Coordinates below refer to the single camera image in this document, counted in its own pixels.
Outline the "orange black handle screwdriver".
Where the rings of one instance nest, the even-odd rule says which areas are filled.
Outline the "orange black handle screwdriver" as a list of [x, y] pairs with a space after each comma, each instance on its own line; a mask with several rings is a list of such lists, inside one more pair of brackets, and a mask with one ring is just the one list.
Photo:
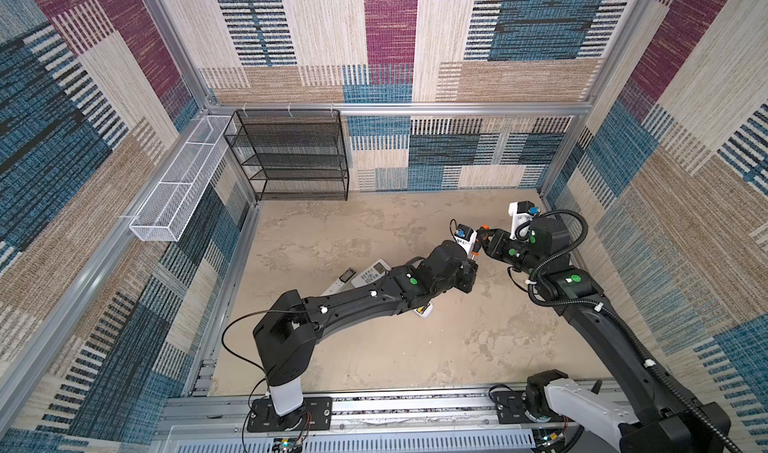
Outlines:
[[474, 241], [470, 254], [472, 260], [476, 260], [481, 250], [485, 250], [485, 244], [487, 243], [489, 235], [489, 228], [487, 225], [482, 225], [474, 232]]

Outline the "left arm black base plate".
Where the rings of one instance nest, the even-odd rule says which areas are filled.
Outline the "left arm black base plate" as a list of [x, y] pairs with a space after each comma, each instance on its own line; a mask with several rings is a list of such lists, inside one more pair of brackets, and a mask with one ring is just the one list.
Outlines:
[[306, 397], [297, 410], [284, 416], [276, 413], [269, 397], [264, 397], [251, 404], [245, 430], [247, 433], [326, 431], [330, 429], [332, 412], [330, 396]]

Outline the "white remote control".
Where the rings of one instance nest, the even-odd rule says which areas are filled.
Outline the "white remote control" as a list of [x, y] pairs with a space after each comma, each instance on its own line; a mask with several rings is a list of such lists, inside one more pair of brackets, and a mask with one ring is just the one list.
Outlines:
[[383, 259], [378, 259], [368, 268], [359, 272], [355, 277], [353, 277], [351, 280], [351, 285], [354, 288], [359, 288], [374, 283], [381, 277], [385, 276], [390, 270], [391, 267], [388, 263], [386, 263]]
[[418, 307], [413, 310], [413, 312], [419, 315], [421, 318], [427, 318], [432, 311], [433, 311], [432, 303], [427, 303], [426, 305]]

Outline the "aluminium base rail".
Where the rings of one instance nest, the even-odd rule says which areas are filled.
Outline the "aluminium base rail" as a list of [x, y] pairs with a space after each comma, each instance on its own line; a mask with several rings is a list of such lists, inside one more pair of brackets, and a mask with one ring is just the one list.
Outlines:
[[524, 412], [522, 383], [441, 388], [317, 392], [305, 396], [310, 417], [290, 430], [268, 418], [265, 398], [171, 399], [151, 438], [152, 452], [528, 452], [550, 432], [570, 434], [580, 421], [579, 451], [616, 450], [602, 440], [610, 423], [635, 421], [614, 380], [560, 380], [568, 419], [536, 422]]

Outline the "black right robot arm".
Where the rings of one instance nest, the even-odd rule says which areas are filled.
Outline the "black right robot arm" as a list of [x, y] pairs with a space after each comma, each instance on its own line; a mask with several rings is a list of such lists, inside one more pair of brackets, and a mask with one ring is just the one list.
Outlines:
[[702, 403], [654, 357], [611, 305], [602, 287], [570, 263], [587, 238], [585, 218], [572, 210], [540, 213], [513, 233], [481, 227], [485, 254], [527, 274], [524, 289], [574, 328], [621, 387], [631, 410], [617, 408], [568, 378], [546, 381], [543, 415], [568, 417], [619, 452], [736, 452], [731, 420], [716, 402]]

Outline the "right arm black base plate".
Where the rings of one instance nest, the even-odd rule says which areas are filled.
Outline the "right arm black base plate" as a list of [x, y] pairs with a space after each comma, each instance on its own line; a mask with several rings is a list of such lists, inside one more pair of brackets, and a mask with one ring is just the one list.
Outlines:
[[495, 407], [498, 422], [502, 425], [563, 422], [561, 415], [529, 401], [524, 391], [491, 388], [488, 396]]

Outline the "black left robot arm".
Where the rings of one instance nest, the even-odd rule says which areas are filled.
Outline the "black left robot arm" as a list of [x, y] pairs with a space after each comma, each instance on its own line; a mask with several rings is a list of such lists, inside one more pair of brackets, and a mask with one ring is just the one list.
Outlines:
[[301, 376], [325, 337], [426, 307], [451, 289], [469, 293], [477, 271], [462, 246], [445, 240], [427, 257], [394, 266], [357, 288], [314, 297], [302, 297], [296, 290], [283, 293], [253, 330], [276, 415], [284, 418], [304, 409]]

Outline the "slim white remote black screen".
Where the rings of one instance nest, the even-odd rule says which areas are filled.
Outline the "slim white remote black screen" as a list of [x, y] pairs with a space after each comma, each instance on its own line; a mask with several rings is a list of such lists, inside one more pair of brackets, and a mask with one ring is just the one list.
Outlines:
[[342, 273], [323, 293], [323, 296], [330, 296], [344, 291], [349, 287], [351, 280], [357, 275], [353, 268], [348, 268]]

